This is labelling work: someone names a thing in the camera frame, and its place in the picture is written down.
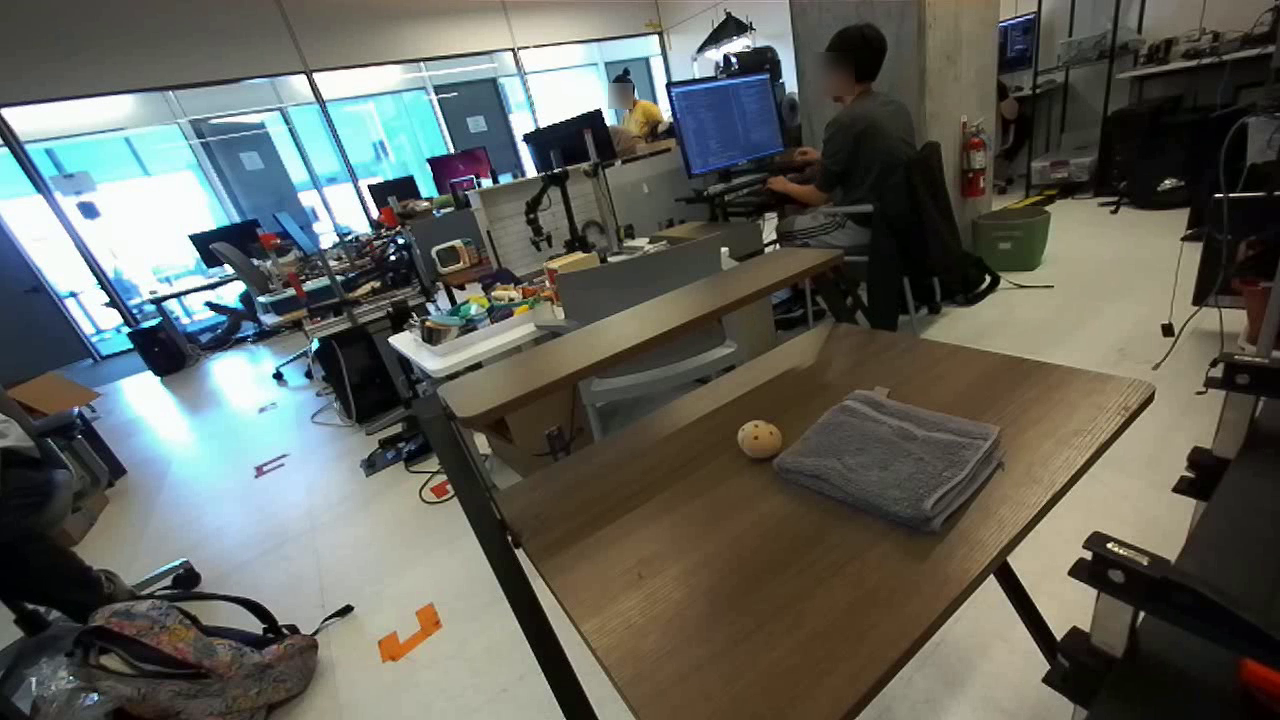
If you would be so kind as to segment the grey towel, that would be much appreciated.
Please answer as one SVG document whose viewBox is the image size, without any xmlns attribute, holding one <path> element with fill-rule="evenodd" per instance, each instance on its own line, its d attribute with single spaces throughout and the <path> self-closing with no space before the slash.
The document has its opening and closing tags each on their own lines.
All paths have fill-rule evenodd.
<svg viewBox="0 0 1280 720">
<path fill-rule="evenodd" d="M 1001 467 L 1003 432 L 983 420 L 856 387 L 804 428 L 775 476 L 882 516 L 899 530 L 942 530 Z"/>
</svg>

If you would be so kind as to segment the black tripod pole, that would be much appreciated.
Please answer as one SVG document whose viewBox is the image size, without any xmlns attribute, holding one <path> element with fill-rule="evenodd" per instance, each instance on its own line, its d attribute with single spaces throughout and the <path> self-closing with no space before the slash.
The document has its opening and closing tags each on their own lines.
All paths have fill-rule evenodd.
<svg viewBox="0 0 1280 720">
<path fill-rule="evenodd" d="M 516 556 L 510 530 L 496 506 L 496 487 L 489 486 L 489 474 L 466 442 L 466 428 L 451 418 L 441 391 L 424 387 L 411 399 L 411 418 L 424 428 L 464 516 L 466 530 L 510 607 L 510 620 L 531 648 L 531 659 L 539 677 L 546 680 L 546 694 L 562 720 L 596 720 L 596 710 Z"/>
</svg>

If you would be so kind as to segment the red fire extinguisher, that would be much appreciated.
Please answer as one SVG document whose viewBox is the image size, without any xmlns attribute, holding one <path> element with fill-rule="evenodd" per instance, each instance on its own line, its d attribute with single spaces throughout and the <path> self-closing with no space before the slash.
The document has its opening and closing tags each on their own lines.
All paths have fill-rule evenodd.
<svg viewBox="0 0 1280 720">
<path fill-rule="evenodd" d="M 976 121 L 960 121 L 960 196 L 989 196 L 989 137 Z"/>
</svg>

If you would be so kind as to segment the long brown wooden desk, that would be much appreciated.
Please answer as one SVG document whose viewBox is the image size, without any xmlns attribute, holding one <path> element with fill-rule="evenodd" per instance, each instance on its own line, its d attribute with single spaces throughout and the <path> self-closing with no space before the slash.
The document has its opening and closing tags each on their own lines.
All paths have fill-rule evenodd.
<svg viewBox="0 0 1280 720">
<path fill-rule="evenodd" d="M 570 383 L 626 351 L 638 351 L 672 333 L 729 315 L 783 285 L 809 285 L 838 260 L 834 250 L 779 250 L 746 263 L 723 270 L 699 285 L 672 289 L 587 330 L 518 348 L 461 381 L 437 387 L 454 420 L 489 424 L 506 410 Z"/>
</svg>

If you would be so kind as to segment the grey office chair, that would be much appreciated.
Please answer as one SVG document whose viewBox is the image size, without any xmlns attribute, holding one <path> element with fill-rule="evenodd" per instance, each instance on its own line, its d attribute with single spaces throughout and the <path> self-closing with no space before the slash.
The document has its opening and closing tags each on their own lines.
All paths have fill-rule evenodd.
<svg viewBox="0 0 1280 720">
<path fill-rule="evenodd" d="M 622 406 L 654 406 L 654 399 L 672 399 L 702 381 L 723 377 L 735 363 L 735 346 L 723 342 L 707 351 L 672 360 L 672 363 L 654 363 L 643 371 L 622 371 L 622 377 L 600 377 L 600 381 L 584 381 L 581 383 L 581 399 L 584 399 L 584 418 L 587 418 L 587 432 L 596 442 L 611 438 L 619 428 L 619 410 Z"/>
</svg>

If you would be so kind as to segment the seated person dark shirt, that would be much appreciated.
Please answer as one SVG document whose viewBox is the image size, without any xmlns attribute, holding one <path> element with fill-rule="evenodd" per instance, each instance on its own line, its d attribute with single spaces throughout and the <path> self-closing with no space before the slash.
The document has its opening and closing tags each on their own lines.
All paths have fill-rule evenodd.
<svg viewBox="0 0 1280 720">
<path fill-rule="evenodd" d="M 825 46 L 825 78 L 834 118 L 825 140 L 804 150 L 798 177 L 771 177 L 768 192 L 791 202 L 783 246 L 868 250 L 891 216 L 891 187 L 917 154 L 917 121 L 905 99 L 874 88 L 887 38 L 861 21 Z"/>
</svg>

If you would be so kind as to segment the blue computer monitor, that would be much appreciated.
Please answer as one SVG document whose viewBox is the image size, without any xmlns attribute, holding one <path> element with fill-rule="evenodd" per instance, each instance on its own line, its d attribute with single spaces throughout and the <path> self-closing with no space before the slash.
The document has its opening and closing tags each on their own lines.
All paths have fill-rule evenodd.
<svg viewBox="0 0 1280 720">
<path fill-rule="evenodd" d="M 768 78 L 677 80 L 669 106 L 691 182 L 741 173 L 783 154 Z"/>
</svg>

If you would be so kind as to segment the patterned backpack on floor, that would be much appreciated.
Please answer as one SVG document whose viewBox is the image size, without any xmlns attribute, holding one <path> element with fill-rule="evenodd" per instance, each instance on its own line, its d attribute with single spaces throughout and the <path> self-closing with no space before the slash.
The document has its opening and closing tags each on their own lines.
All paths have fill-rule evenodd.
<svg viewBox="0 0 1280 720">
<path fill-rule="evenodd" d="M 226 594 L 148 594 L 93 611 L 66 668 L 116 710 L 157 720 L 269 720 L 319 674 L 319 629 Z"/>
</svg>

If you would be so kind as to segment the round beige cookie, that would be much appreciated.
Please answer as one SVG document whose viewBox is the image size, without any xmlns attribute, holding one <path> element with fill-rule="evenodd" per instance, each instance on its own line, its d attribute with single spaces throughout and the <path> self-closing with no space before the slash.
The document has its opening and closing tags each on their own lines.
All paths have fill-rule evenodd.
<svg viewBox="0 0 1280 720">
<path fill-rule="evenodd" d="M 735 450 L 746 462 L 771 462 L 783 450 L 783 432 L 771 420 L 742 420 L 735 428 Z"/>
</svg>

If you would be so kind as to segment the person in yellow shirt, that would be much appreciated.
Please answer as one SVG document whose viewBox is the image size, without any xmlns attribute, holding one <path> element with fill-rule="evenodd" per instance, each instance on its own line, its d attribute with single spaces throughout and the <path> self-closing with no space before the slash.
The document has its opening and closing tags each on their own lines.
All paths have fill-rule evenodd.
<svg viewBox="0 0 1280 720">
<path fill-rule="evenodd" d="M 619 129 L 635 140 L 654 140 L 665 131 L 665 113 L 643 99 L 626 72 L 611 80 L 611 99 L 619 106 Z"/>
</svg>

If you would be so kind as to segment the green storage bin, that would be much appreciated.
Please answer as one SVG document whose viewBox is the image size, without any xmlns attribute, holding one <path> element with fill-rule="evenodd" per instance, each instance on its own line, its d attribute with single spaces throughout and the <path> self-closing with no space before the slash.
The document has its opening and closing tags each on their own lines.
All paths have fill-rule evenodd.
<svg viewBox="0 0 1280 720">
<path fill-rule="evenodd" d="M 1045 209 L 1003 209 L 972 221 L 972 252 L 997 273 L 1037 273 L 1045 263 L 1051 216 Z"/>
</svg>

